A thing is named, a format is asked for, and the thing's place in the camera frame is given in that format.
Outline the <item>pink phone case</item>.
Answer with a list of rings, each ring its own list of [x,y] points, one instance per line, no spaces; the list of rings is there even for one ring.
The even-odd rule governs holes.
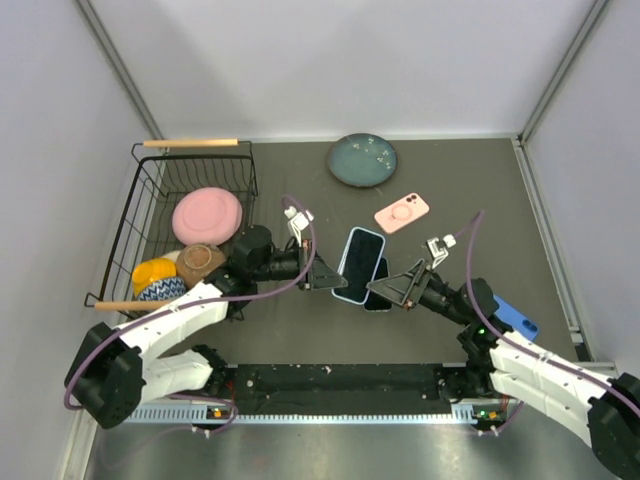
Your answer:
[[[393,234],[429,212],[429,204],[420,195],[409,193],[376,212],[374,220],[384,233]]]

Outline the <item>teal phone dark screen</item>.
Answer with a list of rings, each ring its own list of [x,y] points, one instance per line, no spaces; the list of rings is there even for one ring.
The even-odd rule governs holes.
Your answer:
[[[373,280],[381,280],[389,276],[388,260],[385,257],[380,259],[376,273]],[[392,308],[392,304],[385,298],[379,296],[376,293],[369,292],[369,296],[363,305],[363,308],[367,312],[382,313],[388,312]]]

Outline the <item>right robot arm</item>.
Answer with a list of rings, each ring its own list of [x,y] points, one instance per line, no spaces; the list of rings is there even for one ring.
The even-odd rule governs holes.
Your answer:
[[[620,479],[639,476],[639,380],[579,367],[526,338],[497,314],[499,305],[483,279],[452,289],[423,261],[409,271],[368,283],[370,292],[410,310],[421,305],[462,325],[467,384],[523,402],[559,423],[589,446]]]

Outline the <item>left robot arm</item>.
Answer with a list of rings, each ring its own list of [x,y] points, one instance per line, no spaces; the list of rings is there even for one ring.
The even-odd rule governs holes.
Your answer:
[[[317,254],[312,240],[292,239],[278,249],[270,230],[254,225],[234,242],[227,260],[183,296],[137,320],[91,328],[64,380],[65,407],[83,409],[110,429],[140,405],[163,397],[189,391],[220,394],[228,375],[216,350],[196,346],[182,354],[167,352],[260,299],[257,286],[268,281],[281,282],[280,292],[348,284]]]

